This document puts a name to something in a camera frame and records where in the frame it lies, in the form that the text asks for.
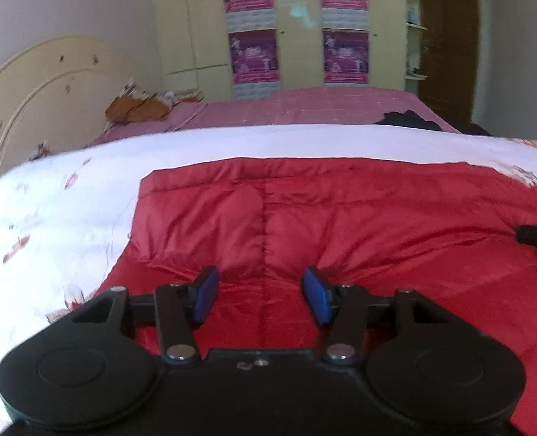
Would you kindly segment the cream wooden headboard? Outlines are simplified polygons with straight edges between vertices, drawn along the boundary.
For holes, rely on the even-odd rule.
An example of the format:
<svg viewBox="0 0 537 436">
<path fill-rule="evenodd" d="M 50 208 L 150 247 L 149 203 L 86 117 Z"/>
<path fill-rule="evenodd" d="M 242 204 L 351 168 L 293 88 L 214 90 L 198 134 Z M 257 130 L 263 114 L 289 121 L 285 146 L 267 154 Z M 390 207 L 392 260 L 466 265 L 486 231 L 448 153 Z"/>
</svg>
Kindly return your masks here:
<svg viewBox="0 0 537 436">
<path fill-rule="evenodd" d="M 92 36 L 60 36 L 14 55 L 0 66 L 0 177 L 41 154 L 87 146 L 105 130 L 105 111 L 135 61 Z"/>
</svg>

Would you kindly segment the black garment on bed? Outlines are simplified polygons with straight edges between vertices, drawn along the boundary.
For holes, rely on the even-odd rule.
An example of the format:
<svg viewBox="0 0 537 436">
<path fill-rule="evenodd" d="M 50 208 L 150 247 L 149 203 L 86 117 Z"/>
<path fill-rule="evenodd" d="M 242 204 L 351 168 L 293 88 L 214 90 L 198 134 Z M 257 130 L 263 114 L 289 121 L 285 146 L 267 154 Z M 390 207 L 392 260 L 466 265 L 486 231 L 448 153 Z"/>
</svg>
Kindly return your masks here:
<svg viewBox="0 0 537 436">
<path fill-rule="evenodd" d="M 375 125 L 413 128 L 437 132 L 441 132 L 443 130 L 439 124 L 422 118 L 413 110 L 407 110 L 404 112 L 386 112 L 383 114 L 383 119 L 375 122 Z"/>
</svg>

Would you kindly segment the lower right purple poster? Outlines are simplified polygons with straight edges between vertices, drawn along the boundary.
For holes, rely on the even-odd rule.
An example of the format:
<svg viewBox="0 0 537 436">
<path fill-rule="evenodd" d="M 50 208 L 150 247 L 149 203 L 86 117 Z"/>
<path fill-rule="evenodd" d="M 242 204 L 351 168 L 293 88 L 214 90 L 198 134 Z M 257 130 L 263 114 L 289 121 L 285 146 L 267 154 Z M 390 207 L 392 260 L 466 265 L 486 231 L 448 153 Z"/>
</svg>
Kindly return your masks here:
<svg viewBox="0 0 537 436">
<path fill-rule="evenodd" d="M 326 84 L 369 84 L 369 33 L 324 31 Z"/>
</svg>

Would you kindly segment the cream wardrobe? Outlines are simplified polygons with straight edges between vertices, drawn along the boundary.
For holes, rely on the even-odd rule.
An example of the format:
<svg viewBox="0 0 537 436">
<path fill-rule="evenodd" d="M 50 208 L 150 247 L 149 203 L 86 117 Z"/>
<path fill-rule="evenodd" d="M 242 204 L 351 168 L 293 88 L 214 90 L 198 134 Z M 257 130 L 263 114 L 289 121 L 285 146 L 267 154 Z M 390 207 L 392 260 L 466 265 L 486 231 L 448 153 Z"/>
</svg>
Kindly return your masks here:
<svg viewBox="0 0 537 436">
<path fill-rule="evenodd" d="M 169 90 L 202 90 L 206 100 L 233 100 L 224 0 L 152 0 L 164 83 Z M 369 0 L 369 84 L 406 86 L 406 0 Z M 321 0 L 274 0 L 281 87 L 325 83 Z"/>
</svg>

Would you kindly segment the white floral bed quilt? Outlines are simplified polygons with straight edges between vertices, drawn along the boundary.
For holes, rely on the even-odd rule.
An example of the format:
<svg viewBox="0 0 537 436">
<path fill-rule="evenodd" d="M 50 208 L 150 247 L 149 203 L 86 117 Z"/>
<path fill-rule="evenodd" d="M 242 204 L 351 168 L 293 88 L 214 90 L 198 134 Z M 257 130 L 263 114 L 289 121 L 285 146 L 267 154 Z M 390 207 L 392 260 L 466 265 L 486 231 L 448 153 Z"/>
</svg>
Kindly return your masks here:
<svg viewBox="0 0 537 436">
<path fill-rule="evenodd" d="M 537 142 L 382 125 L 199 129 L 24 163 L 0 178 L 0 360 L 103 286 L 130 242 L 144 177 L 235 158 L 463 163 L 537 184 Z M 8 422 L 0 400 L 0 431 Z"/>
</svg>

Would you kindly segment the cream open shelf unit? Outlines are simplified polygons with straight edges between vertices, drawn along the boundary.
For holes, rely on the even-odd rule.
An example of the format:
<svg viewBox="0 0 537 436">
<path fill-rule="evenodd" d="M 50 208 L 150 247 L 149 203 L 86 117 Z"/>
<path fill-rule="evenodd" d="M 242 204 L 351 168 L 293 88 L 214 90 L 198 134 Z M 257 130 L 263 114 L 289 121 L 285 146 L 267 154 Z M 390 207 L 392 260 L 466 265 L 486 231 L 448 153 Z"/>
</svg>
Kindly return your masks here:
<svg viewBox="0 0 537 436">
<path fill-rule="evenodd" d="M 418 94 L 419 84 L 427 79 L 421 70 L 422 40 L 427 28 L 423 23 L 421 0 L 406 0 L 405 90 Z"/>
</svg>

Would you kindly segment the lower left purple poster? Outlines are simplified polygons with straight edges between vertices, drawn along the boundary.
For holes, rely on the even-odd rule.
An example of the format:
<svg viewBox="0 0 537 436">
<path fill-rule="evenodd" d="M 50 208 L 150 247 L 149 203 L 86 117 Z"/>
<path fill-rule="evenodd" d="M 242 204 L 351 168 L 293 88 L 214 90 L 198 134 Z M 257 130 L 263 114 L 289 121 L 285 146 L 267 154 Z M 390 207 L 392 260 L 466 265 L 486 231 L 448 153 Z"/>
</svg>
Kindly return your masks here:
<svg viewBox="0 0 537 436">
<path fill-rule="evenodd" d="M 274 29 L 229 33 L 234 97 L 261 100 L 281 90 Z"/>
</svg>

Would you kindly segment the dark brown wooden door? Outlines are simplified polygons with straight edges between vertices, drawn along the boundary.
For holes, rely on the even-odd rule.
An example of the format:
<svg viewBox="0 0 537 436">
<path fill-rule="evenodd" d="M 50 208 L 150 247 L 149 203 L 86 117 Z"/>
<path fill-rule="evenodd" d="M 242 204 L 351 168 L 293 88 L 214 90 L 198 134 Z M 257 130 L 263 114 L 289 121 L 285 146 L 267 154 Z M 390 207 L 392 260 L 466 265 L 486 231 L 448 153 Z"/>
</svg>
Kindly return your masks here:
<svg viewBox="0 0 537 436">
<path fill-rule="evenodd" d="M 479 43 L 478 0 L 421 0 L 418 97 L 451 124 L 467 124 L 474 103 Z"/>
</svg>

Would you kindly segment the red puffer jacket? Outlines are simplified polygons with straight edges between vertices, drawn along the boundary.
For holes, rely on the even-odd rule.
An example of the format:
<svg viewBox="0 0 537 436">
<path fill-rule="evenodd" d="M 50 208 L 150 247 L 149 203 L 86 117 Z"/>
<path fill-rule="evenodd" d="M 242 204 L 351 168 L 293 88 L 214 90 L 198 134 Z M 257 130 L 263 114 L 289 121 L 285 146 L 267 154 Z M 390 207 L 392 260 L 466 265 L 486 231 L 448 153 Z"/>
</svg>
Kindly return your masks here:
<svg viewBox="0 0 537 436">
<path fill-rule="evenodd" d="M 196 332 L 212 347 L 311 347 L 301 279 L 376 294 L 411 287 L 511 348 L 527 373 L 513 415 L 537 435 L 537 184 L 467 163 L 235 158 L 144 177 L 130 242 L 103 282 L 130 294 L 220 274 Z"/>
</svg>

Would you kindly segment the pink checked bed sheet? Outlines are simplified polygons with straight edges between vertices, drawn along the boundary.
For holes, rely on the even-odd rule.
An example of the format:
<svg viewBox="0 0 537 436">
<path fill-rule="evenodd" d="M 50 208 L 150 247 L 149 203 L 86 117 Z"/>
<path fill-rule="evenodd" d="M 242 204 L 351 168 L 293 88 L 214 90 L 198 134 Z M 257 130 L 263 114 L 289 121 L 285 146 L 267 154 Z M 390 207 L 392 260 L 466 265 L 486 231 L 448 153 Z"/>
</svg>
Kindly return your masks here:
<svg viewBox="0 0 537 436">
<path fill-rule="evenodd" d="M 113 124 L 91 145 L 203 128 L 375 124 L 390 112 L 412 112 L 444 132 L 458 131 L 413 93 L 370 87 L 320 87 L 284 90 L 262 100 L 180 102 L 162 120 Z"/>
</svg>

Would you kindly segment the orange brown folded cloth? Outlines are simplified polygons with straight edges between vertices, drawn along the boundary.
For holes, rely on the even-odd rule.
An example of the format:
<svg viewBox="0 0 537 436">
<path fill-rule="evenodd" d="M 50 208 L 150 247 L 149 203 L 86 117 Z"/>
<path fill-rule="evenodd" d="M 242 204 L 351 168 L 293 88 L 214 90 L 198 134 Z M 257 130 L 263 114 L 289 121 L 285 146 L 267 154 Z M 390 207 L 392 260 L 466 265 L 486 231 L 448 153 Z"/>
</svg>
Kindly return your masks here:
<svg viewBox="0 0 537 436">
<path fill-rule="evenodd" d="M 161 121 L 168 117 L 176 105 L 202 100 L 203 93 L 200 89 L 155 93 L 138 87 L 133 78 L 130 78 L 107 107 L 105 116 L 112 123 Z"/>
</svg>

